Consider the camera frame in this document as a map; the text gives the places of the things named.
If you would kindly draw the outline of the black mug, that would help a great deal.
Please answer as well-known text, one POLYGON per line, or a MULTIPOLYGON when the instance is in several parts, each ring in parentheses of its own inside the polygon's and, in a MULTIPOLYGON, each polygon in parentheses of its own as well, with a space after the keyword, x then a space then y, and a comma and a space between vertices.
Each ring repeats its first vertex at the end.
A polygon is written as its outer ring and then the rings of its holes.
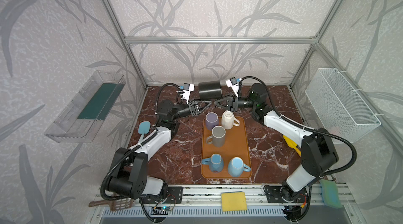
POLYGON ((201 100, 221 99, 222 89, 220 80, 200 82, 198 84, 198 93, 201 100))

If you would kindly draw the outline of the white ceramic mug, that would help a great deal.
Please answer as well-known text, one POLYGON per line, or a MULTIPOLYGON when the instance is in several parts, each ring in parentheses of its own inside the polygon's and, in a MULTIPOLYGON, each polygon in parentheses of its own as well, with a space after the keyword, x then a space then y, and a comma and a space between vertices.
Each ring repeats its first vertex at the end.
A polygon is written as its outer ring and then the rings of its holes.
POLYGON ((226 110, 221 117, 221 126, 226 130, 230 130, 234 126, 240 126, 240 121, 235 118, 233 112, 226 110))

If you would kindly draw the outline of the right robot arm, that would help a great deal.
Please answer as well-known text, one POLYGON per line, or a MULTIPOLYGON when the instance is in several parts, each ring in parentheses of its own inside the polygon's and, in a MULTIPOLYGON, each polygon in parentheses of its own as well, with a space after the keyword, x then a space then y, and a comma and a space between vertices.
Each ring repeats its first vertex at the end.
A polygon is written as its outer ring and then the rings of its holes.
POLYGON ((255 121, 280 132, 289 146, 300 151, 301 164, 281 186, 281 197, 286 202, 293 202, 307 186, 327 175, 347 170, 357 160, 356 148, 348 140, 330 134, 324 128, 316 130, 306 127, 280 114, 271 101, 268 88, 262 83, 253 84, 246 97, 238 92, 215 100, 214 103, 231 112, 248 108, 255 121), (346 144, 352 153, 348 163, 337 169, 331 169, 339 161, 334 139, 346 144))

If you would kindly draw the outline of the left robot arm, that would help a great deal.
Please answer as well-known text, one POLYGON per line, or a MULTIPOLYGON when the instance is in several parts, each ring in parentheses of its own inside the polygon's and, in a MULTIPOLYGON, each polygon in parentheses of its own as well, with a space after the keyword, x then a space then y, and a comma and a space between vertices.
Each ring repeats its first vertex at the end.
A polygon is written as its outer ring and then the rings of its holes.
POLYGON ((149 196, 159 201, 166 199, 168 185, 162 179, 148 176, 148 161, 175 137, 178 118, 198 116, 212 103, 211 100, 198 99, 188 104, 175 104, 170 100, 160 102, 155 130, 136 145, 121 147, 115 152, 110 170, 101 183, 101 197, 107 201, 149 196))

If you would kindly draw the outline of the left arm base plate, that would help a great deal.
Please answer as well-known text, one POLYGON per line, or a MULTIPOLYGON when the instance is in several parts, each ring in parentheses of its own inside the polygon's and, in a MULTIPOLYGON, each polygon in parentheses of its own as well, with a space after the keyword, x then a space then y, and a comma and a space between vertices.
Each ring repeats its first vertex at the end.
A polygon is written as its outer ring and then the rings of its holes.
POLYGON ((180 204, 182 202, 183 187, 181 186, 165 186, 162 188, 162 192, 158 195, 144 195, 141 197, 145 204, 152 203, 168 203, 168 204, 180 204))

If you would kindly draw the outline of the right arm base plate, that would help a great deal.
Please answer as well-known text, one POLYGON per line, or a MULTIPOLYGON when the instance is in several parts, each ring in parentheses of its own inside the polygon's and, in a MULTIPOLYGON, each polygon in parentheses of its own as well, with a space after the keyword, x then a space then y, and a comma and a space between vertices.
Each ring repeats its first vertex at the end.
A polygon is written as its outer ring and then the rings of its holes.
POLYGON ((265 185, 263 192, 268 203, 305 203, 308 195, 305 188, 299 192, 294 192, 292 189, 280 185, 265 185))

